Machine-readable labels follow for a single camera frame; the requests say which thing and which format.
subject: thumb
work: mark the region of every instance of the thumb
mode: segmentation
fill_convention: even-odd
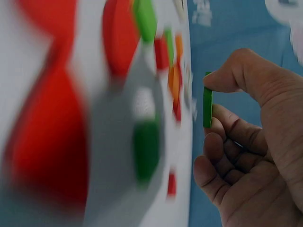
[[[203,79],[204,85],[214,91],[244,90],[262,107],[273,97],[290,87],[302,86],[299,75],[265,60],[249,49],[233,52],[225,64]]]

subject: colorful shapes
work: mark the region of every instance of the colorful shapes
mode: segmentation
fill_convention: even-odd
[[[148,183],[160,159],[160,129],[156,119],[138,122],[133,134],[136,176],[139,183]]]
[[[164,70],[169,67],[169,55],[165,37],[155,39],[155,54],[157,70]]]
[[[103,43],[112,79],[127,78],[140,36],[129,0],[108,0],[103,11]]]
[[[203,127],[210,128],[212,126],[213,116],[213,91],[204,87],[203,93]]]
[[[133,11],[143,41],[153,42],[158,22],[151,0],[134,0]]]
[[[169,185],[167,188],[168,197],[176,197],[177,195],[177,180],[174,172],[170,171],[169,173]]]
[[[172,39],[171,29],[166,29],[164,31],[164,36],[165,36],[166,43],[167,43],[170,66],[172,66],[174,63],[174,43],[173,43],[173,39]]]
[[[68,72],[47,67],[21,112],[6,157],[15,184],[25,183],[64,206],[84,210],[89,149],[78,100]]]
[[[57,38],[74,36],[77,0],[18,0],[42,30]]]
[[[176,49],[177,49],[177,58],[181,58],[183,55],[182,34],[176,35],[175,42],[176,42]]]

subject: white object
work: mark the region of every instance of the white object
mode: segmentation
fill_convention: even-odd
[[[139,87],[134,95],[133,114],[135,120],[155,119],[156,105],[152,90],[148,87]]]
[[[265,0],[265,4],[274,19],[290,26],[290,42],[303,66],[303,0]]]

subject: small red piece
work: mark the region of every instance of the small red piece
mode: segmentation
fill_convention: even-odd
[[[18,0],[18,3],[45,32],[57,38],[74,35],[77,0]]]
[[[169,67],[169,54],[167,51],[167,45],[165,36],[155,39],[155,53],[156,53],[156,63],[158,70],[164,70]]]
[[[6,161],[15,185],[26,184],[64,206],[84,210],[89,185],[87,123],[71,76],[59,67],[65,57],[55,54],[51,65],[46,64],[10,137]]]
[[[177,68],[179,71],[179,81],[180,81],[180,88],[183,86],[183,80],[182,80],[182,68],[181,68],[181,57],[177,57]]]
[[[131,0],[108,0],[102,18],[105,54],[113,79],[125,81],[140,36]]]
[[[175,197],[177,193],[176,175],[173,172],[169,173],[169,185],[167,189],[167,196]]]
[[[174,112],[174,115],[176,117],[176,121],[181,122],[181,103],[180,103],[180,99],[179,99],[177,105],[175,103],[173,104],[173,112]]]

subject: green block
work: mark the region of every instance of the green block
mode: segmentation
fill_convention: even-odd
[[[151,0],[134,0],[133,11],[143,41],[153,42],[158,22]]]
[[[139,183],[148,183],[160,159],[160,129],[157,119],[137,123],[133,143],[137,180]]]
[[[203,93],[203,127],[210,128],[212,126],[213,116],[213,91],[204,87]]]
[[[166,39],[166,44],[167,44],[167,49],[169,52],[169,62],[170,62],[170,66],[172,67],[173,63],[174,63],[174,43],[173,43],[173,39],[172,39],[172,32],[171,29],[166,29],[164,31],[164,36]]]

